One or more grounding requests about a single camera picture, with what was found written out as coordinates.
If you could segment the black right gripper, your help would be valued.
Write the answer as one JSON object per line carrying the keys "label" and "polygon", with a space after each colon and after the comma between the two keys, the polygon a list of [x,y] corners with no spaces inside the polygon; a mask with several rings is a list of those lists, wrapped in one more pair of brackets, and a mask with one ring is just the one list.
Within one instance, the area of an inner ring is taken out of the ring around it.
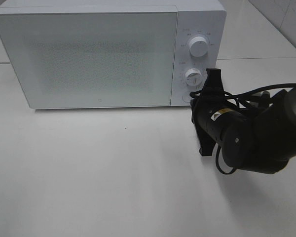
{"label": "black right gripper", "polygon": [[231,94],[224,91],[221,69],[207,68],[206,73],[206,85],[191,92],[192,116],[220,116],[234,112],[234,104],[226,99]]}

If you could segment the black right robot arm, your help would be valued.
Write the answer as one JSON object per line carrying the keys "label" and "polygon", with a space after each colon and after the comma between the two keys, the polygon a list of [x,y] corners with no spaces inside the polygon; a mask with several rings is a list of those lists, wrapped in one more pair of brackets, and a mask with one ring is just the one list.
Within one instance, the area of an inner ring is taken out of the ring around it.
{"label": "black right robot arm", "polygon": [[296,156],[296,83],[226,92],[220,69],[207,69],[192,92],[191,121],[202,156],[223,158],[232,171],[274,174]]}

